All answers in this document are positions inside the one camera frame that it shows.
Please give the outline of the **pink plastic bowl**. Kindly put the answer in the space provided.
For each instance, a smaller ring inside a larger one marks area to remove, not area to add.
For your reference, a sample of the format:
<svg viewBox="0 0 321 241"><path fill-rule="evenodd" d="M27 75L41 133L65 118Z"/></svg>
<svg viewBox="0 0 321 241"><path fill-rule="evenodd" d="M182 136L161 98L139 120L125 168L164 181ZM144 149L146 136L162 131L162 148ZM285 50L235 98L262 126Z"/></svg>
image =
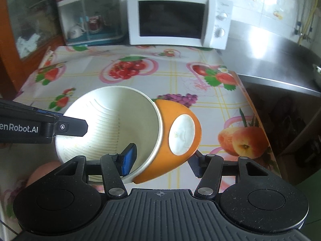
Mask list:
<svg viewBox="0 0 321 241"><path fill-rule="evenodd" d="M30 175L25 186L30 186L32 183L44 177L45 175L47 175L48 173L60 166L61 162L57 160L41 165Z"/></svg>

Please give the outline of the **cream and orange bowl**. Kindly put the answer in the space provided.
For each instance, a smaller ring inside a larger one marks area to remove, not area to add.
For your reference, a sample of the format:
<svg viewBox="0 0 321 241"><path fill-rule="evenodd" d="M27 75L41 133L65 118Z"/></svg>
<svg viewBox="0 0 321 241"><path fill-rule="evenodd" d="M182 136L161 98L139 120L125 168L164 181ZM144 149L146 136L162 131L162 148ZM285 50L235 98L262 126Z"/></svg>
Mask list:
<svg viewBox="0 0 321 241"><path fill-rule="evenodd" d="M78 155L98 160L120 153L130 143L137 158L124 183L144 183L158 178L186 162L198 149L201 124L184 105L152 101L137 89L109 86L78 98L65 117L85 120L88 131L82 137L56 136L56 151L65 163Z"/></svg>

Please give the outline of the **green kitchen cupboard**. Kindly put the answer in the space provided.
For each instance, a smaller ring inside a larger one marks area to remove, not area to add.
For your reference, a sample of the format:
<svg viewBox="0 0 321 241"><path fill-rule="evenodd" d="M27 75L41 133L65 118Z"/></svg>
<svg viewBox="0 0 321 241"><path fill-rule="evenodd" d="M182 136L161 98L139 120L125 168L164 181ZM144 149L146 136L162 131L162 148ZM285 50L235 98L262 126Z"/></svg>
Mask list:
<svg viewBox="0 0 321 241"><path fill-rule="evenodd" d="M317 171L296 187L302 191L309 202L309 213L301 232L312 241L321 240L321 171Z"/></svg>

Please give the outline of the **fruit pattern tablecloth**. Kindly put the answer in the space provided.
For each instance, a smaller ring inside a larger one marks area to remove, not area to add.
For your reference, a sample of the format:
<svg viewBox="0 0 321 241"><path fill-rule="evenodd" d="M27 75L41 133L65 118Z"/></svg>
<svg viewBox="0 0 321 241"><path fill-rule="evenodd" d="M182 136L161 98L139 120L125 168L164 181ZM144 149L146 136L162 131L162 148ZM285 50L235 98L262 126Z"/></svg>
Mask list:
<svg viewBox="0 0 321 241"><path fill-rule="evenodd" d="M199 150L203 154L218 154L224 160L236 161L220 146L218 135L226 128L244 127L241 109L248 125L252 125L254 105L238 77L225 66L216 50L175 46L99 46L84 50L81 47L59 47L44 56L38 69L26 80L16 101L41 109L67 108L82 95L94 89L122 85L132 87L151 99L169 96L191 97L190 109L202 127ZM116 79L110 70L120 60L143 57L145 68L139 74ZM204 78L204 68L209 74L219 75L219 80ZM30 175L41 165L57 160L54 143L44 145L18 144L1 146L1 221L16 233L21 232L12 205L17 193L24 188ZM125 184L132 188L191 189L195 190L199 179L188 163L171 172L143 184Z"/></svg>

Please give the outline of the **white teapot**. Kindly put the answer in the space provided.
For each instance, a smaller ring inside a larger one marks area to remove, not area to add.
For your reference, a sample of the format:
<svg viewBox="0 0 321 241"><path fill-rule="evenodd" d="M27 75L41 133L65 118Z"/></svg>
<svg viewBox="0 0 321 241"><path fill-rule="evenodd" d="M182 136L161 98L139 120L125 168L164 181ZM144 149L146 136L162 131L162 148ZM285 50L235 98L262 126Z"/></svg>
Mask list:
<svg viewBox="0 0 321 241"><path fill-rule="evenodd" d="M69 29L67 35L69 39L76 39L81 37L85 32L85 28L81 24L77 24Z"/></svg>

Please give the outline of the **red patterned glass mug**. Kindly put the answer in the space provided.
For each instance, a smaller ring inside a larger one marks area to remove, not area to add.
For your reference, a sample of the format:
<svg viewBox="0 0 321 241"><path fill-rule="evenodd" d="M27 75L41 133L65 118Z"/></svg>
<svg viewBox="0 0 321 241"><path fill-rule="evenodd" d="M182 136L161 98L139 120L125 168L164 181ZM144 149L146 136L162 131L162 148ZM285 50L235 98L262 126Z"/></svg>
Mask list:
<svg viewBox="0 0 321 241"><path fill-rule="evenodd" d="M103 29L103 18L101 15L87 17L86 21L90 33L98 33Z"/></svg>

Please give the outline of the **wooden display cabinet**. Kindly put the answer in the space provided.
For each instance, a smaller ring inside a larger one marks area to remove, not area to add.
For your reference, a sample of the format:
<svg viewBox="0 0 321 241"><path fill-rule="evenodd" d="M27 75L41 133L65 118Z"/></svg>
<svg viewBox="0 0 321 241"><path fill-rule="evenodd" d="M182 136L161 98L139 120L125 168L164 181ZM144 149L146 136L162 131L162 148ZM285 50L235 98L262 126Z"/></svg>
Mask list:
<svg viewBox="0 0 321 241"><path fill-rule="evenodd" d="M13 99L47 50L63 44L56 0L1 0L1 97Z"/></svg>

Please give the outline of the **white glass-front storage cabinet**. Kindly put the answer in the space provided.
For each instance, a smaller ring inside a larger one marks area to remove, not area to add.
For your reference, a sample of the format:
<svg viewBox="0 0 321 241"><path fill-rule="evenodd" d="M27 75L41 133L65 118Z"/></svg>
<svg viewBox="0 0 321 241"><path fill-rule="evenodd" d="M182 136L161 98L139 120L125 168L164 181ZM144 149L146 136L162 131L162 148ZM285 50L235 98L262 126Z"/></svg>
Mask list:
<svg viewBox="0 0 321 241"><path fill-rule="evenodd" d="M127 0L57 0L68 46L116 44L128 33Z"/></svg>

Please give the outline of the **stainless steel countertop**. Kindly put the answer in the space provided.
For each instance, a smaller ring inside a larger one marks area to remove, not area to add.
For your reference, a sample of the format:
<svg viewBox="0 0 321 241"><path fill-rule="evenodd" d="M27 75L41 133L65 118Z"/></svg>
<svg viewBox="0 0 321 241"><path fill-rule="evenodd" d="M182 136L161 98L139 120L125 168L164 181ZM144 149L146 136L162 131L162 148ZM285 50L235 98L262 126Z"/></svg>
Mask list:
<svg viewBox="0 0 321 241"><path fill-rule="evenodd" d="M244 82L320 97L312 67L320 57L263 28L232 21L226 48L218 54Z"/></svg>

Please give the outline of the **white microwave oven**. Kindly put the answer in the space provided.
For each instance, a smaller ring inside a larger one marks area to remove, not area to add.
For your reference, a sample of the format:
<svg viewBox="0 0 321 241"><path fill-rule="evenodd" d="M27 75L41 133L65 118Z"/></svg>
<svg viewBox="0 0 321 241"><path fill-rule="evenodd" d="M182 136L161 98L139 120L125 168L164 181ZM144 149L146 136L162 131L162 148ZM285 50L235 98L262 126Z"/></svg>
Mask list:
<svg viewBox="0 0 321 241"><path fill-rule="evenodd" d="M127 0L129 42L223 50L232 11L228 0Z"/></svg>

